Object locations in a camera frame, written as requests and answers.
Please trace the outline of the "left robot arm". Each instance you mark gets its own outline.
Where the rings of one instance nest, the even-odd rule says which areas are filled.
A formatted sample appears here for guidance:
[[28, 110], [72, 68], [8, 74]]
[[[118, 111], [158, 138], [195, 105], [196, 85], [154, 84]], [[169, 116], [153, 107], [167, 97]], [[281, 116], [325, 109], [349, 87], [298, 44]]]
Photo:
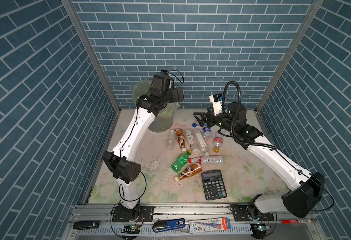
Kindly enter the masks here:
[[103, 153], [104, 163], [119, 184], [123, 210], [139, 209], [140, 196], [135, 180], [141, 173], [141, 166], [134, 162], [134, 157], [145, 132], [169, 103], [183, 101], [183, 91], [174, 86], [175, 79], [179, 78], [167, 70], [153, 76], [148, 92], [138, 97], [133, 118], [122, 138], [111, 152]]

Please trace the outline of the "brown tea bottle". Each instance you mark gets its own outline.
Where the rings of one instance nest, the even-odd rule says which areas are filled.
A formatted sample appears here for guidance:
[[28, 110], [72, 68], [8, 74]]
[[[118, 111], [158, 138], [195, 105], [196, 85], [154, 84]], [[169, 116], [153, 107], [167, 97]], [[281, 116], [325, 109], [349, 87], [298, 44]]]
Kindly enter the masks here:
[[174, 179], [176, 182], [179, 182], [183, 179], [193, 177], [194, 175], [200, 173], [201, 171], [202, 171], [202, 168], [200, 164], [192, 164], [188, 166], [183, 172], [175, 176]]

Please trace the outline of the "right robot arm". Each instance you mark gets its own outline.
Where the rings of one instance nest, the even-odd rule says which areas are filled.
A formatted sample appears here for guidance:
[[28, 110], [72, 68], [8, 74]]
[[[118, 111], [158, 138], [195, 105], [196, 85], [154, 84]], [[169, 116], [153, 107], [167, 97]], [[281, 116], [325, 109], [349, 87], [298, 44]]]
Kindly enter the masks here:
[[301, 167], [264, 136], [256, 127], [246, 123], [245, 109], [241, 104], [240, 86], [235, 81], [226, 84], [223, 93], [212, 95], [213, 105], [205, 113], [194, 113], [201, 127], [217, 126], [225, 130], [237, 144], [266, 163], [286, 184], [284, 194], [259, 194], [247, 204], [249, 218], [258, 221], [273, 212], [289, 212], [298, 218], [306, 217], [320, 202], [325, 191], [325, 178]]

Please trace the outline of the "clear bottle red cap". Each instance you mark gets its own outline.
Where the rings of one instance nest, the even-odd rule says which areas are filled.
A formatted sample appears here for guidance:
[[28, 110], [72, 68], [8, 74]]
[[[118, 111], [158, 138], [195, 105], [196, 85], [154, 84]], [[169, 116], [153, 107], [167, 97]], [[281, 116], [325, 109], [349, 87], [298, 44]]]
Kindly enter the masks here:
[[201, 156], [190, 158], [188, 160], [190, 164], [200, 164], [200, 165], [222, 165], [222, 156]]

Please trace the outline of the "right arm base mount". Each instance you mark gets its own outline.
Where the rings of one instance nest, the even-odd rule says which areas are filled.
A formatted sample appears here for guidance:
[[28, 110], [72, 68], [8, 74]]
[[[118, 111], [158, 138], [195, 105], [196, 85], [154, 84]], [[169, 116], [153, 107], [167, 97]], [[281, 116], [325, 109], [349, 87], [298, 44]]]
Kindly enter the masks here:
[[234, 220], [236, 222], [259, 222], [259, 221], [274, 221], [272, 213], [262, 214], [255, 206], [261, 194], [256, 195], [246, 204], [230, 204], [229, 210], [232, 211]]

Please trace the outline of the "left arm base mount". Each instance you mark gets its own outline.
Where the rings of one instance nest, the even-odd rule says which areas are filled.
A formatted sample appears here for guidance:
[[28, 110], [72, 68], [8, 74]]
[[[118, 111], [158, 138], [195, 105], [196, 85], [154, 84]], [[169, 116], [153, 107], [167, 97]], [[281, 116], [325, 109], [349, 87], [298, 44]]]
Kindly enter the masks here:
[[114, 223], [152, 222], [154, 206], [141, 206], [138, 203], [133, 209], [128, 209], [118, 203], [111, 213]]

